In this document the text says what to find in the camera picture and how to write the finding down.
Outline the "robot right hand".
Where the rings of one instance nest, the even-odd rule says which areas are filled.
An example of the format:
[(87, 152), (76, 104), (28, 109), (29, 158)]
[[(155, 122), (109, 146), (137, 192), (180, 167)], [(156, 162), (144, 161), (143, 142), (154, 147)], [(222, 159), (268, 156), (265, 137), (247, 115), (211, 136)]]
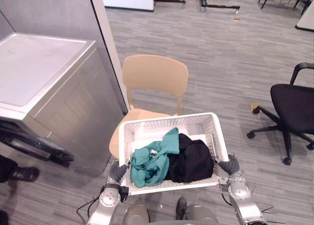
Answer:
[(228, 161), (219, 161), (218, 165), (228, 174), (229, 178), (241, 177), (239, 162), (235, 154), (229, 154), (228, 159)]

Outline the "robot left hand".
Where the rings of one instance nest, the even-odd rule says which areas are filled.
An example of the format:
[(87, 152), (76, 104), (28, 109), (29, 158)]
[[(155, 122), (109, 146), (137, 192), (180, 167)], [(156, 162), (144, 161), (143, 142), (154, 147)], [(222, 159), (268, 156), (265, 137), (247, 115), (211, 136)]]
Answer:
[(115, 160), (109, 170), (108, 182), (120, 184), (125, 173), (130, 167), (130, 162), (120, 165), (119, 161)]

